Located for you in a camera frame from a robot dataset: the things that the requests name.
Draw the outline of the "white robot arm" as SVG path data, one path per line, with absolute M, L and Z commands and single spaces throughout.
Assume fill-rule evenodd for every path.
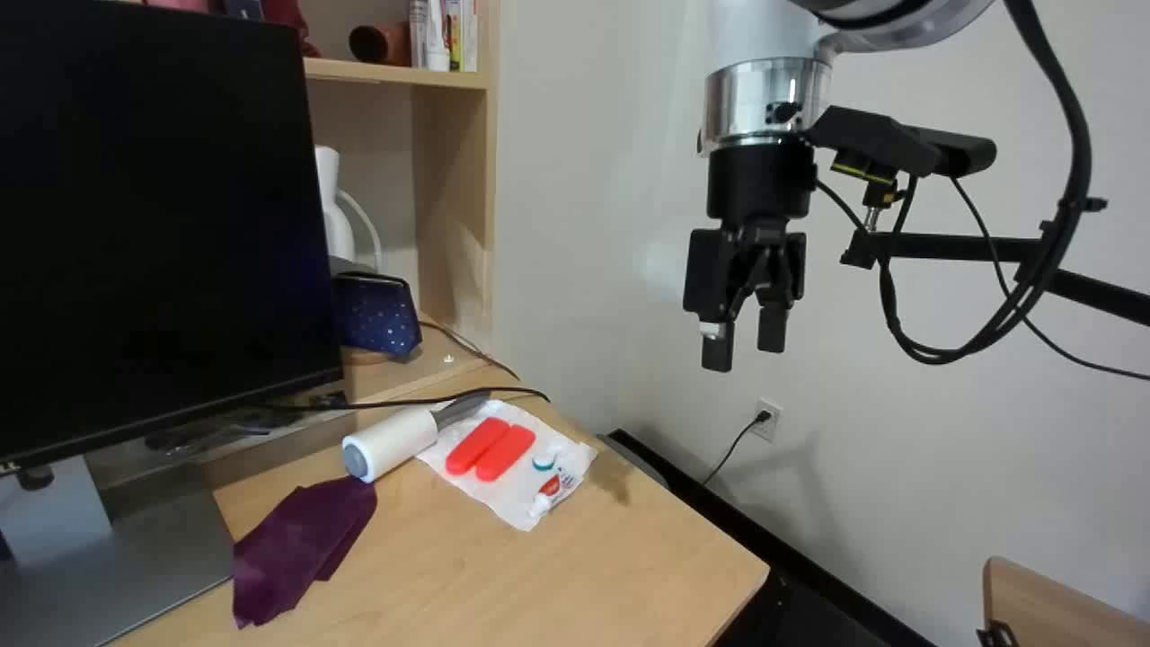
M 814 152 L 892 185 L 971 175 L 995 145 L 903 126 L 818 97 L 832 54 L 931 46 L 992 0 L 708 0 L 705 119 L 708 228 L 689 233 L 683 311 L 702 323 L 702 368 L 734 368 L 737 317 L 757 299 L 757 349 L 786 344 L 786 314 L 804 296 L 804 233 Z

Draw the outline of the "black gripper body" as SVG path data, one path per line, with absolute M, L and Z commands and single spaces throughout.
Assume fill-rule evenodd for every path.
M 689 233 L 683 311 L 731 321 L 746 296 L 792 311 L 800 299 L 800 260 L 786 224 L 810 214 L 812 192 L 814 162 L 799 138 L 719 148 L 708 157 L 715 229 Z

